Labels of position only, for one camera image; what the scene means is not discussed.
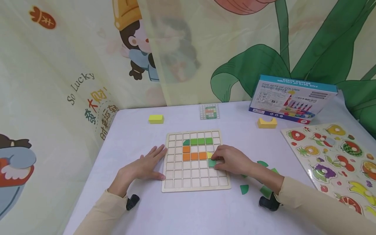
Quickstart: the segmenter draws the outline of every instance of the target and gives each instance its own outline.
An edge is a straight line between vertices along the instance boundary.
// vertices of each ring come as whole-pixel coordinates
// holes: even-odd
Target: orange block
[[[201,152],[199,153],[200,160],[205,160],[206,159],[206,152]]]
[[[190,146],[183,146],[183,153],[189,153],[190,152]]]
[[[198,153],[191,153],[191,160],[198,160],[199,154]]]
[[[189,153],[183,153],[183,161],[189,161],[190,160],[190,154]]]

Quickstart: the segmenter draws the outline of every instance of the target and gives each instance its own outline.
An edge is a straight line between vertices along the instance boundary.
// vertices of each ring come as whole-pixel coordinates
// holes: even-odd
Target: beige sleeve
[[[78,226],[74,235],[111,234],[116,222],[126,211],[127,200],[127,196],[121,198],[106,190]]]
[[[290,177],[276,199],[329,235],[375,235],[376,224],[345,204]]]

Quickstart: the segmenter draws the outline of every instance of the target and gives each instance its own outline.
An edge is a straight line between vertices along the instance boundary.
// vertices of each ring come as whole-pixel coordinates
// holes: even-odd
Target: pattern card
[[[281,130],[316,188],[376,223],[376,161],[339,123]]]
[[[219,119],[218,105],[200,105],[200,119]]]
[[[215,170],[220,160],[211,160],[221,143],[219,130],[167,134],[162,192],[230,189],[229,173]]]

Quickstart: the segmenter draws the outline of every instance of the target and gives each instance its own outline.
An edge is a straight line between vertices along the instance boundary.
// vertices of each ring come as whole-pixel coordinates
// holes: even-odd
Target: toy box
[[[249,111],[309,124],[337,95],[337,86],[261,75]]]

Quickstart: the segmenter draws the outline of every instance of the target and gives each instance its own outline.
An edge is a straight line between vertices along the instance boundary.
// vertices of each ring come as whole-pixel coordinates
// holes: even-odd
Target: yellow block
[[[163,115],[150,115],[149,116],[150,124],[163,124],[163,122],[164,122]]]
[[[262,118],[259,118],[257,125],[259,128],[276,128],[277,120],[275,118],[272,118],[271,121],[264,121]]]

